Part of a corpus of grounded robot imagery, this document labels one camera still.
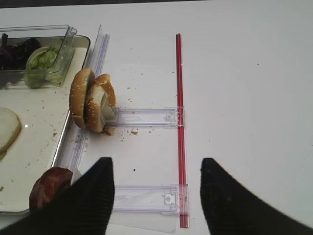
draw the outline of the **hamburger bun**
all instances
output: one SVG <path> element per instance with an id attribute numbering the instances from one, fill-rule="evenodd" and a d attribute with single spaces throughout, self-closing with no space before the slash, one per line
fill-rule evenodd
<path id="1" fill-rule="evenodd" d="M 116 98 L 110 75 L 103 74 L 91 85 L 85 103 L 85 117 L 90 130 L 102 132 L 105 118 L 113 116 Z"/>
<path id="2" fill-rule="evenodd" d="M 86 94 L 95 81 L 95 75 L 91 68 L 80 70 L 74 77 L 69 94 L 69 110 L 76 125 L 86 127 L 84 118 Z"/>

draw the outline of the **red stick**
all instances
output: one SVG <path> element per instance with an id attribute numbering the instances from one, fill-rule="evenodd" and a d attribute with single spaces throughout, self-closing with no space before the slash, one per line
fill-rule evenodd
<path id="1" fill-rule="evenodd" d="M 182 89 L 182 62 L 181 62 L 181 36 L 176 34 L 176 66 L 177 66 L 177 105 L 183 107 Z M 183 123 L 183 116 L 178 115 L 178 123 Z M 185 159 L 185 129 L 184 126 L 178 127 L 178 155 L 179 155 L 179 184 L 187 184 L 186 180 L 186 159 Z M 180 227 L 188 228 L 188 215 L 180 215 Z"/>

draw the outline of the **bread crumb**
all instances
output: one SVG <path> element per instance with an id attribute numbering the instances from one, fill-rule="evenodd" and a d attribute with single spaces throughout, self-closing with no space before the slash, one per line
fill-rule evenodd
<path id="1" fill-rule="evenodd" d="M 110 126 L 105 126 L 102 130 L 102 134 L 106 134 L 107 136 L 112 136 L 115 132 L 115 128 L 114 127 L 110 127 Z"/>

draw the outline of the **clear plastic bracket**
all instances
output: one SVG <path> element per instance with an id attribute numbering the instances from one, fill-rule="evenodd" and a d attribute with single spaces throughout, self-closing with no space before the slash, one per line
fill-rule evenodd
<path id="1" fill-rule="evenodd" d="M 115 119 L 106 119 L 109 126 L 184 126 L 184 107 L 163 109 L 119 109 L 114 110 Z"/>
<path id="2" fill-rule="evenodd" d="M 187 185 L 115 186 L 113 211 L 188 214 Z"/>
<path id="3" fill-rule="evenodd" d="M 107 48 L 109 44 L 109 39 L 110 35 L 109 34 L 104 34 L 102 31 L 102 27 L 100 25 L 98 35 L 96 42 L 93 47 L 92 55 L 89 60 L 89 63 L 86 63 L 84 67 L 90 67 L 94 73 L 95 76 L 98 77 L 101 75 L 102 72 L 102 67 L 104 64 L 105 56 L 107 53 Z M 75 145 L 74 145 L 74 150 L 70 153 L 70 165 L 69 169 L 74 170 L 78 168 L 81 157 L 82 157 L 82 152 L 83 152 L 83 146 L 85 145 L 86 141 L 86 135 L 87 135 L 87 130 L 86 128 L 80 129 L 77 131 L 77 135 L 75 138 Z"/>

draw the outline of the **tray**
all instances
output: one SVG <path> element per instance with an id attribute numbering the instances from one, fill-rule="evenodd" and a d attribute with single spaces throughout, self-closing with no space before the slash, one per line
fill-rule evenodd
<path id="1" fill-rule="evenodd" d="M 89 46 L 87 37 L 75 37 L 75 53 L 60 87 L 0 90 L 0 106 L 14 111 L 22 123 L 17 139 L 0 160 L 0 213 L 27 212 L 34 183 L 53 165 L 68 121 L 69 88 Z"/>

